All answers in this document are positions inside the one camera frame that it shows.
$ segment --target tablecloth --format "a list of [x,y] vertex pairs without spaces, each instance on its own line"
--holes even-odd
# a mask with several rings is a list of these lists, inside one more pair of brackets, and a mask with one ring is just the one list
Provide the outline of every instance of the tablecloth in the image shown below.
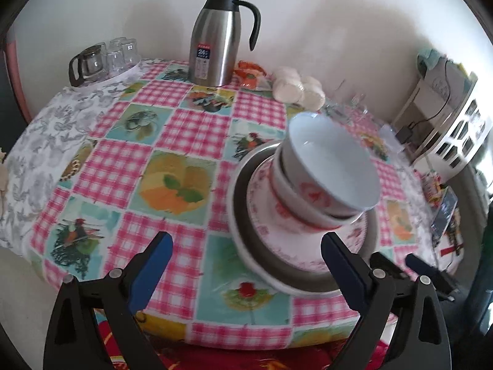
[[153,63],[143,60],[96,89],[65,87],[30,122],[4,161],[9,182],[0,220],[0,246],[28,256],[34,222],[65,166],[122,92]]
[[[243,90],[236,78],[221,88],[195,86],[187,72],[183,61],[152,64],[98,120],[35,222],[31,263],[59,288],[68,272],[88,280],[124,267],[166,230],[172,259],[136,317],[146,331],[229,349],[343,339],[358,313],[342,296],[276,291],[245,268],[229,234],[226,190],[238,162],[282,139],[302,109]],[[403,268],[408,253],[429,256],[429,234],[414,213],[426,206],[421,186],[403,187],[369,115],[344,126],[369,149],[380,177],[378,249]],[[419,200],[413,207],[409,193]]]

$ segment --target thermos label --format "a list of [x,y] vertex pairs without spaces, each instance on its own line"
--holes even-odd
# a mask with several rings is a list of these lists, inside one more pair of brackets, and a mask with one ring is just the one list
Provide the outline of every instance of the thermos label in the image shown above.
[[199,79],[207,79],[209,72],[210,46],[207,44],[199,44],[197,46],[197,59],[195,60],[195,77]]

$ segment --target red fabric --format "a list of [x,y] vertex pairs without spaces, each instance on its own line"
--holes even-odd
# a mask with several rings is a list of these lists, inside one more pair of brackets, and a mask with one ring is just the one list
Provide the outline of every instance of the red fabric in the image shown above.
[[[106,350],[118,370],[128,370],[111,335],[108,322],[99,324]],[[326,370],[345,341],[273,351],[233,351],[171,343],[150,337],[150,342],[169,370]],[[381,366],[388,346],[379,342],[366,370]]]
[[[464,244],[461,243],[458,247],[463,249]],[[450,246],[449,248],[442,249],[440,251],[440,256],[442,256],[442,257],[447,256],[447,254],[452,253],[453,251],[455,251],[455,246]]]

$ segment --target thermos handle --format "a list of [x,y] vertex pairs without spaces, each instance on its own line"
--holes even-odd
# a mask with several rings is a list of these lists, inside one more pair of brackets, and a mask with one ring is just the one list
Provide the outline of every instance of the thermos handle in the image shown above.
[[[77,79],[73,74],[73,62],[75,60],[77,60],[77,72],[79,75]],[[78,87],[84,83],[84,77],[82,76],[82,60],[80,59],[80,55],[76,55],[68,64],[68,80],[70,80],[70,84],[74,87]]]
[[255,48],[255,44],[257,43],[258,32],[260,31],[260,11],[257,7],[255,7],[255,5],[249,3],[248,1],[234,0],[233,3],[250,8],[253,12],[253,30],[250,35],[250,50],[253,50]]

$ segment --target glass cup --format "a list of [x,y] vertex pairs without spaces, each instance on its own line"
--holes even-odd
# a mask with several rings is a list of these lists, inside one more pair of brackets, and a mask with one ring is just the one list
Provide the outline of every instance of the glass cup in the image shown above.
[[365,97],[365,93],[354,92],[354,96],[346,103],[351,118],[356,122],[361,121],[368,113],[368,108],[362,103]]
[[109,76],[116,76],[125,70],[125,59],[122,49],[109,49],[106,53]]
[[95,45],[101,47],[101,55],[103,57],[103,68],[106,71],[108,71],[108,63],[106,62],[106,54],[107,54],[108,51],[106,49],[106,43],[100,42],[100,43],[96,43]]
[[115,37],[113,40],[109,41],[108,49],[119,49],[122,46],[122,43],[125,43],[127,40],[126,37]]
[[351,124],[351,113],[346,109],[345,102],[351,98],[351,89],[344,79],[337,89],[325,90],[325,105],[322,110],[341,124]]
[[123,50],[123,58],[127,66],[134,66],[140,61],[140,56],[137,53],[137,40],[127,39],[121,44]]

